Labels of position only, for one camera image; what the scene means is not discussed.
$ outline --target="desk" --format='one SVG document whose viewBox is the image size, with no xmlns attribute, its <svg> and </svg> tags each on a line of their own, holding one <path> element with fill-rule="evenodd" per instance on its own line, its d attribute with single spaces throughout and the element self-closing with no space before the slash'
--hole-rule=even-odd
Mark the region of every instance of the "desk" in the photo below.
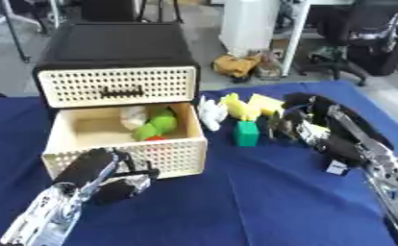
<svg viewBox="0 0 398 246">
<path fill-rule="evenodd" d="M 299 41 L 301 39 L 302 31 L 304 30 L 305 22 L 310 12 L 311 5 L 350 5 L 353 0 L 304 0 L 300 4 L 300 11 L 295 18 L 293 26 L 293 33 L 290 37 L 290 43 L 286 49 L 285 59 L 283 61 L 283 76 L 287 76 L 291 64 L 296 53 Z"/>
<path fill-rule="evenodd" d="M 282 98 L 285 93 L 328 96 L 359 112 L 395 145 L 398 125 L 345 83 L 230 88 Z M 261 136 L 258 147 L 232 144 L 235 120 L 205 132 L 209 151 L 201 175 L 158 181 L 135 199 L 86 206 L 64 246 L 393 246 L 382 213 L 359 170 L 324 173 L 323 157 L 301 144 Z M 38 98 L 0 99 L 0 236 L 50 184 L 39 160 L 50 123 Z"/>
</svg>

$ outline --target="perforated panel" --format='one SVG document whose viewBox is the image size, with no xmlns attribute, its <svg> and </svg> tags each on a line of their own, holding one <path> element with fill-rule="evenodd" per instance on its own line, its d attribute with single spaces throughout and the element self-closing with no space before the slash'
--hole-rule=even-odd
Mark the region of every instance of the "perforated panel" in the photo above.
<svg viewBox="0 0 398 246">
<path fill-rule="evenodd" d="M 196 68 L 147 67 L 40 71 L 52 108 L 186 102 L 194 97 Z"/>
<path fill-rule="evenodd" d="M 145 169 L 145 160 L 151 161 L 153 167 L 161 171 L 159 179 L 164 179 L 201 173 L 204 168 L 207 142 L 205 139 L 196 139 L 116 147 L 116 149 L 129 152 L 138 170 Z M 43 154 L 43 162 L 51 178 L 56 178 L 84 151 Z"/>
</svg>

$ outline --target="drawer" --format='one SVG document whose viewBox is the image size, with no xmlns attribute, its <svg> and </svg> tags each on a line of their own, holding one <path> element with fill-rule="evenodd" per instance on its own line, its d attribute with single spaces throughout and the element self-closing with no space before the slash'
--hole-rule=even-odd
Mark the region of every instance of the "drawer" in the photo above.
<svg viewBox="0 0 398 246">
<path fill-rule="evenodd" d="M 149 105 L 147 109 L 161 106 Z M 163 135 L 164 140 L 157 141 L 135 141 L 132 132 L 120 123 L 121 108 L 60 111 L 42 154 L 51 178 L 55 179 L 80 154 L 95 148 L 129 152 L 138 170 L 145 169 L 145 160 L 149 160 L 161 171 L 159 179 L 202 173 L 207 140 L 193 106 L 190 103 L 165 106 L 176 113 L 178 127 Z"/>
</svg>

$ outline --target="green cube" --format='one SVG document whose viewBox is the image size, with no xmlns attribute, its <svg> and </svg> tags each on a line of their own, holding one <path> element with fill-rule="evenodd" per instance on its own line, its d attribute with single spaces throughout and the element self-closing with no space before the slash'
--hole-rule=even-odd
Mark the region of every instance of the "green cube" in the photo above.
<svg viewBox="0 0 398 246">
<path fill-rule="evenodd" d="M 236 146 L 253 147 L 258 144 L 259 130 L 253 121 L 239 121 L 234 131 Z"/>
</svg>

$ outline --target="metal robot arm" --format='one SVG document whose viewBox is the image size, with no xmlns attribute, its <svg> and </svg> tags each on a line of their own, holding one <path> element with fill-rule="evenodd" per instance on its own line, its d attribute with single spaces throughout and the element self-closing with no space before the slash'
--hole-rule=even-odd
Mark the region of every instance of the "metal robot arm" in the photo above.
<svg viewBox="0 0 398 246">
<path fill-rule="evenodd" d="M 129 171 L 116 173 L 122 169 L 122 163 L 127 164 Z M 113 149 L 95 149 L 82 154 L 15 219 L 0 238 L 0 243 L 22 246 L 63 245 L 78 222 L 86 202 L 95 197 L 105 200 L 99 202 L 97 199 L 97 204 L 113 201 L 113 198 L 108 200 L 102 194 L 107 194 L 106 189 L 113 190 L 114 184 L 116 191 L 122 191 L 122 196 L 117 199 L 138 195 L 159 175 L 151 163 L 148 162 L 147 167 L 147 170 L 137 171 L 129 154 Z"/>
<path fill-rule="evenodd" d="M 284 107 L 294 107 L 291 114 L 301 115 L 282 117 L 282 122 L 292 122 L 292 135 L 331 159 L 364 170 L 386 212 L 386 225 L 398 243 L 398 156 L 392 144 L 355 112 L 327 98 L 296 93 L 286 99 Z M 307 113 L 312 113 L 311 120 L 305 116 Z M 314 132 L 311 122 L 327 127 L 329 132 Z"/>
</svg>

